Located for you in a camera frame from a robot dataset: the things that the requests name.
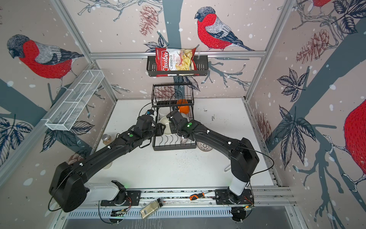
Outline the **orange glass bowl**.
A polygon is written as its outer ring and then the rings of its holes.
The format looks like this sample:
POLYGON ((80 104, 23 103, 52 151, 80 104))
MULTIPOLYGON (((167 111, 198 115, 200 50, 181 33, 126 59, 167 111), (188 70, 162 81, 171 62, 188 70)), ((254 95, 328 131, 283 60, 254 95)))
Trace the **orange glass bowl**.
POLYGON ((189 114, 190 106, 186 99, 180 99, 177 101, 178 110, 180 113, 189 114))

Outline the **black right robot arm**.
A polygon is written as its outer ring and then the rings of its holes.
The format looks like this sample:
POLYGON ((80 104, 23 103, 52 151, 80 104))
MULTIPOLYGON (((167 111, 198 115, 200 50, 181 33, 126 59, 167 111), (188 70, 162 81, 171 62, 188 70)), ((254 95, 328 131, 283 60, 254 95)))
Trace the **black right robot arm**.
POLYGON ((187 120, 177 110, 170 112, 167 118, 179 136, 204 143, 230 159, 234 177, 228 188, 229 193, 242 195, 260 161, 251 142, 246 138, 238 140, 217 133, 199 121, 187 120))

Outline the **black wall basket shelf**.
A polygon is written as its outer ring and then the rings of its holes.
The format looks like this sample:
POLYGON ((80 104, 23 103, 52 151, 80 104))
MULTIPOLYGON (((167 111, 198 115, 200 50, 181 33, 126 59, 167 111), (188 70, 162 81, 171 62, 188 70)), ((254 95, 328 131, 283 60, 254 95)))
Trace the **black wall basket shelf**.
POLYGON ((165 76, 205 76, 208 74, 208 57, 193 56, 192 59, 186 60, 166 59, 156 60, 155 57, 149 56, 147 59, 146 70, 150 77, 165 76))

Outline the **white bowl with brown pattern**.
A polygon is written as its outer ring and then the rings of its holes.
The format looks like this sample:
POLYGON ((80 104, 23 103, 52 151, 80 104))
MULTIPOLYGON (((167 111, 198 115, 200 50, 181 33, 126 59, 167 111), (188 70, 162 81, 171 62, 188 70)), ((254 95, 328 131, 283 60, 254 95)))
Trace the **white bowl with brown pattern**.
POLYGON ((211 151, 213 148, 210 147, 209 145, 202 143, 202 142, 197 142, 197 147, 204 152, 209 152, 211 151))

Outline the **red cassava chips bag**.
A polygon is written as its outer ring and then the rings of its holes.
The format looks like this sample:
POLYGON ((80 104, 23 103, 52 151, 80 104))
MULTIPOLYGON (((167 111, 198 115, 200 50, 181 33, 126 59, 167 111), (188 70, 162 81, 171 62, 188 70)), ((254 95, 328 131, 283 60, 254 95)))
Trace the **red cassava chips bag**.
POLYGON ((193 60, 196 48, 193 49, 174 49, 174 48, 155 48, 156 70, 166 71, 196 71, 197 67, 193 60))

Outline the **small jar with brown contents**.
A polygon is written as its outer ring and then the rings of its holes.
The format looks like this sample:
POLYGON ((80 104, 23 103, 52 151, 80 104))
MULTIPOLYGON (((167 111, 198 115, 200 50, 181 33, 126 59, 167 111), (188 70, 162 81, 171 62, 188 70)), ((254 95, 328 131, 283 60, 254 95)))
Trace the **small jar with brown contents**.
POLYGON ((103 141, 103 143, 107 146, 107 145, 109 145, 110 143, 112 143, 113 138, 112 138, 112 136, 111 136, 111 135, 109 135, 109 134, 103 134, 103 135, 102 135, 102 141, 103 141))

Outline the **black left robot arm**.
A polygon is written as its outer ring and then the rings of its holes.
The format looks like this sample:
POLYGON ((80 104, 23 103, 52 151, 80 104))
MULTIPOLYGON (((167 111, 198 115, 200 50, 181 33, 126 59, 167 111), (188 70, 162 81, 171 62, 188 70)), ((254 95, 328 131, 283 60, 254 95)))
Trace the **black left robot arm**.
POLYGON ((86 200, 88 188, 85 183, 115 159, 142 146, 154 136, 162 136, 166 126, 156 123, 153 117, 141 115, 137 123, 101 150, 79 163, 63 162, 56 167, 49 193, 64 212, 77 209, 86 200))

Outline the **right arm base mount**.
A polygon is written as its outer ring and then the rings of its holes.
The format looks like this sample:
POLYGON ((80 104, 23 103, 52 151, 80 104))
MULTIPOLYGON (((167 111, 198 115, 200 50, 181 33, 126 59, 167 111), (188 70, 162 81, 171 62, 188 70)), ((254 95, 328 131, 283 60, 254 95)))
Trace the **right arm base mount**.
POLYGON ((243 222, 254 208, 254 195, 251 189, 244 189, 239 196, 230 189, 217 189, 214 191, 213 200, 217 205, 228 205, 229 213, 235 222, 243 222))

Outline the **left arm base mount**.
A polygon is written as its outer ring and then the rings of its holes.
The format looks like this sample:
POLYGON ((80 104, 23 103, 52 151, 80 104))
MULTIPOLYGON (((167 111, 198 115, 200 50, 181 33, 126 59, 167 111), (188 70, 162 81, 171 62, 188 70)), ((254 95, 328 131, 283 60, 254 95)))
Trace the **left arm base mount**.
POLYGON ((112 180, 113 187, 118 189, 118 192, 111 200, 101 200, 100 205, 103 207, 120 207, 120 206, 138 206, 141 197, 140 190, 129 190, 117 180, 112 180))

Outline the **beige electronic box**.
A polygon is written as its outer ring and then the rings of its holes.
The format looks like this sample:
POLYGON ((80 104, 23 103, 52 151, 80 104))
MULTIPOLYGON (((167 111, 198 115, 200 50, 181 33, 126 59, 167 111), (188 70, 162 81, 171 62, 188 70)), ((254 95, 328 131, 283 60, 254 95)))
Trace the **beige electronic box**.
POLYGON ((158 211, 163 206, 163 202, 160 198, 157 200, 152 201, 147 206, 145 206, 142 210, 140 210, 140 214, 142 219, 148 218, 152 214, 154 214, 156 211, 158 211))

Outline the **orange handled screwdriver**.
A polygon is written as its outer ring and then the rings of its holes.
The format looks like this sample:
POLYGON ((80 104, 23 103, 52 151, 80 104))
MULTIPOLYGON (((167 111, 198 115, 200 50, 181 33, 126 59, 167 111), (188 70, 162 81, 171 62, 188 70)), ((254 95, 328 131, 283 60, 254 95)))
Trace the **orange handled screwdriver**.
POLYGON ((205 194, 204 194, 203 192, 201 192, 201 193, 195 193, 195 194, 192 194, 192 195, 189 197, 189 199, 190 199, 191 201, 193 201, 193 200, 200 199, 200 198, 202 198, 202 197, 204 197, 204 196, 205 196, 205 194))

